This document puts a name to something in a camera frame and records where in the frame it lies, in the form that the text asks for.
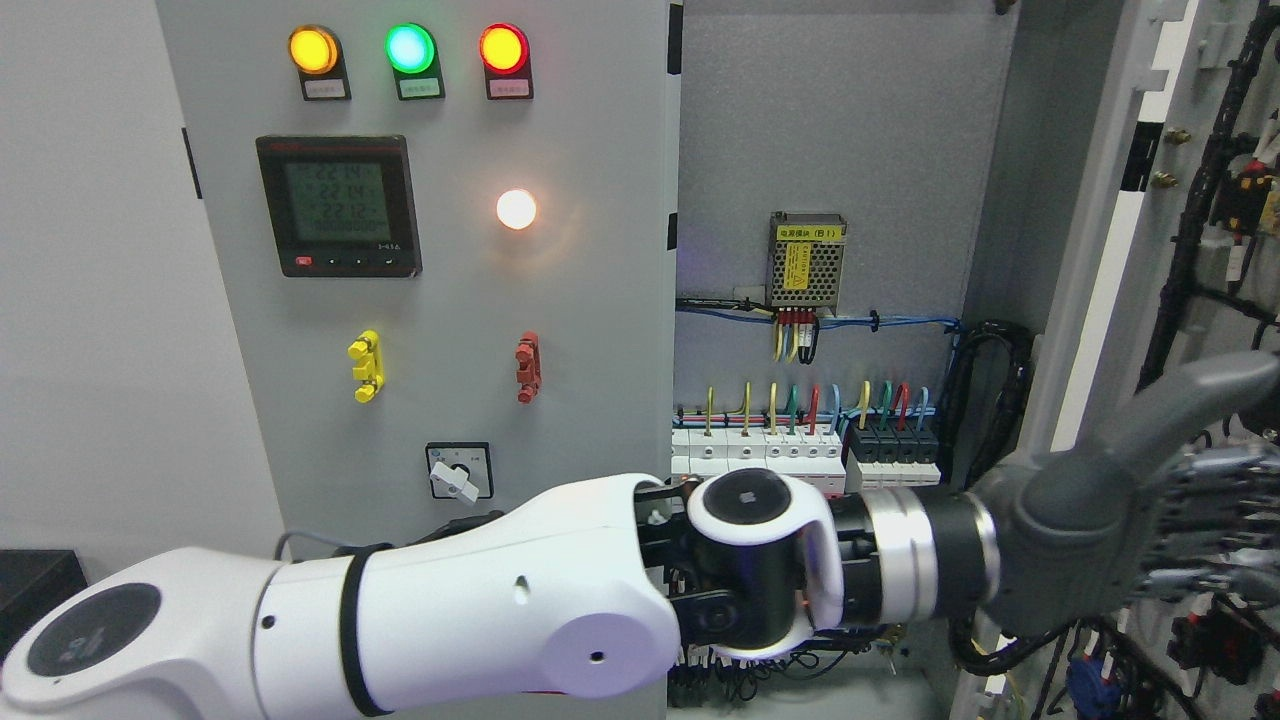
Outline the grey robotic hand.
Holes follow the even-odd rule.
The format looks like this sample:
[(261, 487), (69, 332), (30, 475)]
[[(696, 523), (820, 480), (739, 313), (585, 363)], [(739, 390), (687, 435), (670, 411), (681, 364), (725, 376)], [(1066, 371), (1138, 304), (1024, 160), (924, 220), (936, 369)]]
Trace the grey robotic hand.
[(996, 464), (972, 488), (993, 519), (1000, 557), (984, 615), (1006, 635), (1029, 637), (1215, 582), (1275, 601), (1274, 577), (1219, 555), (1274, 538), (1253, 518), (1277, 509), (1277, 450), (1194, 455), (1185, 446), (1211, 421), (1276, 397), (1275, 354), (1201, 359), (1167, 372), (1069, 450)]

